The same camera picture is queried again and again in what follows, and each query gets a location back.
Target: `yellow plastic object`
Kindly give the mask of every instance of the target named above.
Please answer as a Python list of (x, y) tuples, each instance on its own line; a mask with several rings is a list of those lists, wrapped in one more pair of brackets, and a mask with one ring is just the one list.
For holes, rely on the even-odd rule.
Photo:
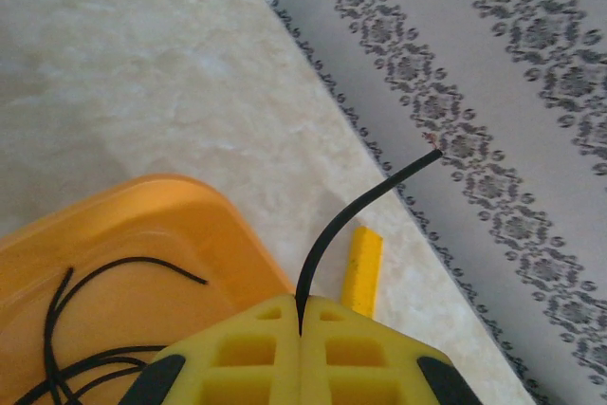
[(259, 304), (158, 353), (185, 364), (162, 405), (439, 405), (416, 360), (430, 346), (324, 298)]
[[(0, 403), (13, 403), (44, 379), (44, 315), (66, 269), (75, 268), (74, 285), (97, 267), (142, 255), (174, 263), (209, 284), (149, 264), (103, 273), (58, 321), (53, 342), (60, 367), (110, 348), (171, 344), (293, 290), (220, 193), (177, 175), (135, 179), (0, 240)], [(78, 389), (114, 370), (96, 369), (70, 385)], [(109, 381), (83, 400), (118, 403), (134, 378)], [(51, 403), (50, 397), (37, 403)]]
[(358, 227), (352, 237), (341, 303), (360, 315), (373, 318), (383, 239), (373, 230)]

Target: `orange plastic tray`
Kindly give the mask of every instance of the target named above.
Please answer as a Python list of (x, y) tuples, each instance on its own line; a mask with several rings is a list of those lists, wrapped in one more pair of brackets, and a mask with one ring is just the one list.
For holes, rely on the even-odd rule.
[[(293, 286), (220, 193), (178, 175), (135, 179), (0, 240), (0, 403), (44, 379), (43, 324), (73, 266), (74, 285), (126, 256), (153, 256), (209, 280), (128, 264), (86, 285), (65, 308), (53, 345), (60, 367), (110, 348), (170, 344)], [(150, 359), (153, 354), (140, 356)], [(126, 365), (98, 368), (72, 389)], [(111, 380), (85, 404), (118, 403), (135, 376)], [(46, 395), (37, 403), (52, 403)]]

